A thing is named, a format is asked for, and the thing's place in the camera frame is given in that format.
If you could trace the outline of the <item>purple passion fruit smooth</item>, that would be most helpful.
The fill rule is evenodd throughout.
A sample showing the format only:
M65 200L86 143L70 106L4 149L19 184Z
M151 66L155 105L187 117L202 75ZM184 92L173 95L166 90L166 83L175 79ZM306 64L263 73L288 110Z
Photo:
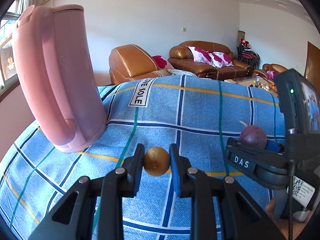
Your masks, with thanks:
M244 129L240 133L239 140L242 144L263 150L267 145L267 135L265 131L256 125L248 125L243 121L240 121L244 125Z

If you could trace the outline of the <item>small yellow-brown round fruit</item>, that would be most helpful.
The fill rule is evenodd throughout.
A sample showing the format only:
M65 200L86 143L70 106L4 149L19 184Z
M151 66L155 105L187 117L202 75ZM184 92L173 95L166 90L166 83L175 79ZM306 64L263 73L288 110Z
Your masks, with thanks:
M143 166L149 175L153 177L162 176L170 167L170 156L165 149L152 147L144 155Z

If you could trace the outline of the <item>coffee table with fruit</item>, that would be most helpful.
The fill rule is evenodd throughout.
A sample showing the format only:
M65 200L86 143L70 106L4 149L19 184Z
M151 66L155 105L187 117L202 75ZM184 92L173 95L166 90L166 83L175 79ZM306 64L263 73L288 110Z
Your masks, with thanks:
M241 77L237 79L227 79L225 80L225 82L242 85L246 87L261 88L271 93L273 96L278 96L275 84L272 81L265 79L264 77Z

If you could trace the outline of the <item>brown wooden door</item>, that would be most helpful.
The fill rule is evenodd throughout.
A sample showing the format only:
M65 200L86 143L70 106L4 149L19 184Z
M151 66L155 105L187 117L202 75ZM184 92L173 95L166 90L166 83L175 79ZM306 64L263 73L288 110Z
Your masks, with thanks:
M320 49L308 41L304 77L316 88L319 87Z

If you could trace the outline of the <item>blue plaid tablecloth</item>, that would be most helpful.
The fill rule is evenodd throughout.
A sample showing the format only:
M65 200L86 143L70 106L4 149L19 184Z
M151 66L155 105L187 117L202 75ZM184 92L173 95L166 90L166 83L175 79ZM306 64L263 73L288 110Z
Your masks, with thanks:
M212 177L234 176L261 206L273 191L223 161L229 137L245 125L264 129L269 140L283 142L284 117L278 99L259 88L193 76L153 80L144 96L146 107L132 106L137 82L99 88L107 116L101 137L89 148L60 152L33 122L1 161L1 218L18 239L30 234L81 176L105 176L143 144L168 149Z

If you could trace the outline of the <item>stacked dark chairs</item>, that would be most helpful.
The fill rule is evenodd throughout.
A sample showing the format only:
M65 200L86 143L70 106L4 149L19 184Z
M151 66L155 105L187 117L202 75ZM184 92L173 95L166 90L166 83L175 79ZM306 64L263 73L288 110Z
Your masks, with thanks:
M239 61L249 64L253 69L259 68L260 56L249 46L248 41L240 38L237 50Z

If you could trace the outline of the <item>pink electric kettle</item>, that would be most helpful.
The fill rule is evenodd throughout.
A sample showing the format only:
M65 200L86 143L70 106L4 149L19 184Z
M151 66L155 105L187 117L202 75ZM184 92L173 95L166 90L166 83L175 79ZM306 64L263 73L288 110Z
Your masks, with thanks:
M17 75L47 139L62 152L91 146L106 128L80 5L25 9L12 33Z

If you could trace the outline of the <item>white red floral cushion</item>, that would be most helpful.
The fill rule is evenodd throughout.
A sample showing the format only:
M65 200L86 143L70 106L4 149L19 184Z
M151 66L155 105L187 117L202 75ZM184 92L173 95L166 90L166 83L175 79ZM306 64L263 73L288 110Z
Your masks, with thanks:
M210 52L205 51L201 48L197 47L188 47L193 55L193 61L194 62L200 62L200 63L206 63L211 65L212 64L212 58L210 57Z

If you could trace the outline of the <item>brown leather three-seat sofa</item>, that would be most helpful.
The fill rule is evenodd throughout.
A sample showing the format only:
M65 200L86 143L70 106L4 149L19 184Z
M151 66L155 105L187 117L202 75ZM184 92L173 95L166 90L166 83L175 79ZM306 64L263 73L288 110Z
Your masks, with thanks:
M207 41L185 41L171 48L168 61L176 69L220 81L249 77L253 72L227 46Z

